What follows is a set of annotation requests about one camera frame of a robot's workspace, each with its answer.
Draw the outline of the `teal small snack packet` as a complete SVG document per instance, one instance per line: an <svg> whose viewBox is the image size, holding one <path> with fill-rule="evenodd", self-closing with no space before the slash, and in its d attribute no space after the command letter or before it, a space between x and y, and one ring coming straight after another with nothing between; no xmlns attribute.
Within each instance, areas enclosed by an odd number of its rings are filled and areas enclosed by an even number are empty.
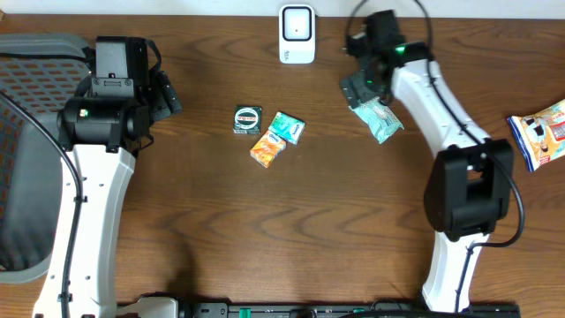
<svg viewBox="0 0 565 318"><path fill-rule="evenodd" d="M404 129L394 112L389 106L382 104L378 97L350 109L368 125L373 137L380 144L388 140L397 130Z"/></svg>

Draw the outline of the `teal gum box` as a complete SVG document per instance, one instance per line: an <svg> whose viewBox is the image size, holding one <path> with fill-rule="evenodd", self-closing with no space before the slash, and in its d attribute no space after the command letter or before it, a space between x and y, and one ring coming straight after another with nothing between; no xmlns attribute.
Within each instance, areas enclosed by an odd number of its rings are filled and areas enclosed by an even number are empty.
<svg viewBox="0 0 565 318"><path fill-rule="evenodd" d="M305 122L283 112L277 112L268 130L287 142L297 145L305 130Z"/></svg>

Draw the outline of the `round black white container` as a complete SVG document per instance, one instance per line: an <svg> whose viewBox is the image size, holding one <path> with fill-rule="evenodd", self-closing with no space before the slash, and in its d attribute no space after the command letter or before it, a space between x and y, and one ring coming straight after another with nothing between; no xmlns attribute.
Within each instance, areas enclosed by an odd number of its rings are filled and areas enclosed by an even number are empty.
<svg viewBox="0 0 565 318"><path fill-rule="evenodd" d="M238 105L235 108L233 132L235 134L260 134L262 108Z"/></svg>

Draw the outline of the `orange snack packet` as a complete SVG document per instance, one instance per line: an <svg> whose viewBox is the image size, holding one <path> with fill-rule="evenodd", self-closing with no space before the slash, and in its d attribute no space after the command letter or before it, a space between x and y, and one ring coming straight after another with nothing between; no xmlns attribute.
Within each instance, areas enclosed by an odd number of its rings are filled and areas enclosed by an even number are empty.
<svg viewBox="0 0 565 318"><path fill-rule="evenodd" d="M273 132L267 131L251 148L250 156L264 168L286 148L286 141Z"/></svg>

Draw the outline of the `cream snack bag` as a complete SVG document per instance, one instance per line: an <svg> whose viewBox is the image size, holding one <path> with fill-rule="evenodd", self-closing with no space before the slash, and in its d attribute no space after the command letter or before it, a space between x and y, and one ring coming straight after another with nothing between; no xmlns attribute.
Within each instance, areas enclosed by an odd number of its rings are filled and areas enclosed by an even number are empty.
<svg viewBox="0 0 565 318"><path fill-rule="evenodd" d="M527 169L564 157L564 101L528 116L507 118Z"/></svg>

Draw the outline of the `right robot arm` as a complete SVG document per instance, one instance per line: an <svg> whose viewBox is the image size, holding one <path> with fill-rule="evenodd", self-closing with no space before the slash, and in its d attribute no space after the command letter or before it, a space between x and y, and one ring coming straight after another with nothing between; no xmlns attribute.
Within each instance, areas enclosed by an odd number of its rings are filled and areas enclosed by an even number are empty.
<svg viewBox="0 0 565 318"><path fill-rule="evenodd" d="M399 101L433 156L423 199L434 230L432 263L421 289L424 306L468 313L478 255L490 246L489 236L516 190L512 147L492 139L466 113L441 74L432 42L408 42L394 11L367 16L359 34L345 35L345 50L359 65L340 82L349 108L382 132L396 123L389 104Z"/></svg>

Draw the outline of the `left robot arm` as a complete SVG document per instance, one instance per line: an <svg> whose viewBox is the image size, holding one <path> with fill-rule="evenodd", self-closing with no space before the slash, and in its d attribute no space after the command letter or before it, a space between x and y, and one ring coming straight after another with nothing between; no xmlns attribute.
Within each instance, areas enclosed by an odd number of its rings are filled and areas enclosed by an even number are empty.
<svg viewBox="0 0 565 318"><path fill-rule="evenodd" d="M174 296L153 293L120 306L115 256L121 212L151 126L183 106L161 68L155 43L100 36L94 69L58 112L56 148L64 167L48 276L35 317L184 317Z"/></svg>

